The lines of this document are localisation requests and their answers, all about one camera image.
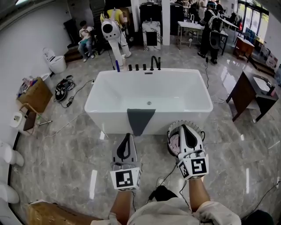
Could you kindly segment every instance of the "freestanding bathtub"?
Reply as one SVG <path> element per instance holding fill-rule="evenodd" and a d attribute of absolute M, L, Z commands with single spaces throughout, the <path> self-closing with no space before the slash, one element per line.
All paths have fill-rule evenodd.
<path fill-rule="evenodd" d="M 213 104 L 195 69 L 100 72 L 85 111 L 104 133 L 126 134 L 133 133 L 127 109 L 155 109 L 143 134 L 166 134 L 177 120 L 202 128 Z"/>

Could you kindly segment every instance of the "backpack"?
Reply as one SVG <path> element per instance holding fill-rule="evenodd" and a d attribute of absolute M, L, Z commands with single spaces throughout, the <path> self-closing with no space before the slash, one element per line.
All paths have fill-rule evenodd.
<path fill-rule="evenodd" d="M 212 13 L 212 17 L 208 22 L 209 28 L 220 33 L 223 28 L 223 21 L 220 17 L 220 14 L 218 13 L 218 15 L 216 15 L 213 10 L 210 9 L 208 11 Z"/>
<path fill-rule="evenodd" d="M 116 9 L 113 10 L 110 19 L 104 16 L 104 21 L 101 23 L 101 30 L 106 40 L 113 40 L 120 37 L 121 28 L 115 20 Z"/>

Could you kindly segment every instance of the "white column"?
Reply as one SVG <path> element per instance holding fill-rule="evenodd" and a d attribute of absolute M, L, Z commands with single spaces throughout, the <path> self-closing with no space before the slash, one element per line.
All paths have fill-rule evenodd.
<path fill-rule="evenodd" d="M 170 0 L 162 0 L 163 45 L 170 45 Z"/>
<path fill-rule="evenodd" d="M 135 27 L 135 32 L 138 32 L 141 23 L 139 0 L 131 0 L 131 6 L 133 14 L 133 25 Z"/>

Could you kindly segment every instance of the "black faucet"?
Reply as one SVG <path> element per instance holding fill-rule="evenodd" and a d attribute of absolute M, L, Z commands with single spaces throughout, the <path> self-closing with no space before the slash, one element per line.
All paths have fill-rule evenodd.
<path fill-rule="evenodd" d="M 154 70 L 153 69 L 153 59 L 155 59 L 156 67 L 158 68 L 158 70 L 161 70 L 161 62 L 160 62 L 161 58 L 158 57 L 158 61 L 157 61 L 157 58 L 154 55 L 151 57 L 151 67 L 150 67 L 150 70 L 151 71 Z"/>

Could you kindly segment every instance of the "gray marble floor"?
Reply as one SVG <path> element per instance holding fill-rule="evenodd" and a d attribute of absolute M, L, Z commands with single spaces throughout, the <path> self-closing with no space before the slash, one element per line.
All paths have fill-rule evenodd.
<path fill-rule="evenodd" d="M 175 45 L 170 45 L 161 48 L 158 52 L 145 52 L 140 47 L 133 47 L 128 64 L 150 65 L 150 58 L 155 55 L 161 57 L 163 68 L 198 69 L 207 83 L 206 62 L 197 56 L 196 47 L 183 46 L 182 50 L 178 50 Z M 69 93 L 71 96 L 86 81 L 96 78 L 100 71 L 111 69 L 108 52 L 105 52 L 85 63 L 69 63 L 65 72 L 52 79 L 57 83 L 67 75 L 73 75 L 77 86 Z M 217 65 L 208 64 L 208 91 L 212 101 L 226 99 L 243 69 L 252 70 L 252 66 L 234 58 L 231 49 L 223 56 L 219 54 Z M 13 166 L 12 169 L 11 186 L 19 193 L 21 200 L 12 207 L 25 222 L 27 204 L 39 199 L 87 215 L 100 218 L 108 215 L 116 196 L 109 174 L 110 153 L 123 135 L 111 134 L 100 139 L 101 131 L 84 113 L 56 136 L 44 138 L 55 134 L 84 111 L 90 89 L 91 85 L 86 85 L 67 109 L 52 99 L 44 114 L 53 122 L 38 128 L 34 136 L 21 136 L 19 139 L 17 150 L 23 155 L 25 165 Z M 277 94 L 281 97 L 279 87 Z M 281 176 L 281 103 L 278 101 L 256 124 L 251 122 L 259 113 L 256 110 L 246 110 L 232 122 L 234 108 L 231 104 L 213 105 L 214 109 L 202 127 L 206 133 L 204 148 L 209 154 L 210 169 L 204 184 L 212 200 L 221 202 L 242 217 L 256 207 L 265 192 L 274 185 L 276 177 Z M 137 191 L 135 199 L 136 208 L 140 208 L 154 190 L 157 178 L 168 174 L 175 160 L 167 151 L 165 136 L 145 135 L 136 137 L 135 142 L 139 159 L 144 164 L 141 190 Z M 43 152 L 44 161 L 36 167 L 42 160 Z M 93 200 L 89 198 L 92 170 L 98 170 Z M 183 180 L 179 170 L 174 171 L 167 183 L 180 197 Z M 188 186 L 184 189 L 184 195 L 188 199 Z M 272 190 L 259 209 L 270 213 L 277 221 L 281 210 L 281 189 Z"/>

